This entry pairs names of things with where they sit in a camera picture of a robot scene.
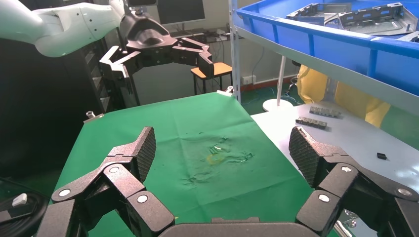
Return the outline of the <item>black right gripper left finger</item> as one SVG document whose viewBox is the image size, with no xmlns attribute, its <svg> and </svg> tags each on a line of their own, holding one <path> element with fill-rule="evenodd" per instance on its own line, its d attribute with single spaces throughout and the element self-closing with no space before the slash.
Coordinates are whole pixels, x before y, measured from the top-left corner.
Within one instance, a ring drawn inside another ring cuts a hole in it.
<svg viewBox="0 0 419 237">
<path fill-rule="evenodd" d="M 53 193 L 37 236 L 86 237 L 112 211 L 135 236 L 159 236 L 174 216 L 144 185 L 155 152 L 148 126 L 134 142 L 114 147 L 96 169 Z"/>
</svg>

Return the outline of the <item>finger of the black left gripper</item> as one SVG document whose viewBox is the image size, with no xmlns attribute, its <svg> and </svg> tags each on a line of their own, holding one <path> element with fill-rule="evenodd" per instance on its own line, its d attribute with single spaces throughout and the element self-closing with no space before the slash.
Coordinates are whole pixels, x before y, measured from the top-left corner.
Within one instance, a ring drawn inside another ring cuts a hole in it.
<svg viewBox="0 0 419 237">
<path fill-rule="evenodd" d="M 116 81 L 118 86 L 125 87 L 128 94 L 132 94 L 132 83 L 126 67 L 126 62 L 129 60 L 128 52 L 115 45 L 102 56 L 99 63 L 106 78 Z"/>
<path fill-rule="evenodd" d="M 171 48 L 174 63 L 198 67 L 207 77 L 214 76 L 214 63 L 209 46 L 190 38 L 180 38 Z"/>
</svg>

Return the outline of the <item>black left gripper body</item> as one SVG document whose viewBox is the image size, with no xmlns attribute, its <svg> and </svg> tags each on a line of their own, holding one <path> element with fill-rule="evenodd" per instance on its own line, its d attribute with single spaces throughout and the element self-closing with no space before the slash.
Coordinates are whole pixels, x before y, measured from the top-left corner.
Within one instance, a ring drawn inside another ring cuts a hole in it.
<svg viewBox="0 0 419 237">
<path fill-rule="evenodd" d="M 125 14 L 120 22 L 120 32 L 127 53 L 119 59 L 119 64 L 128 71 L 179 60 L 178 50 L 174 48 L 178 40 L 172 38 L 157 21 L 145 15 Z"/>
</svg>

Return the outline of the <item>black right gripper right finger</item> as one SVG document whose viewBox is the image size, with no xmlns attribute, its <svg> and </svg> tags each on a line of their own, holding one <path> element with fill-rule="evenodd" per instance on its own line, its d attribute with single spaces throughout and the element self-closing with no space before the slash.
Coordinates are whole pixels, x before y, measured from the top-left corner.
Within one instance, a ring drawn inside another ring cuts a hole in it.
<svg viewBox="0 0 419 237">
<path fill-rule="evenodd" d="M 413 189 L 362 167 L 342 148 L 313 139 L 301 126 L 291 130 L 289 152 L 313 188 L 296 222 L 327 236 L 345 210 L 379 237 L 419 234 L 419 195 Z"/>
</svg>

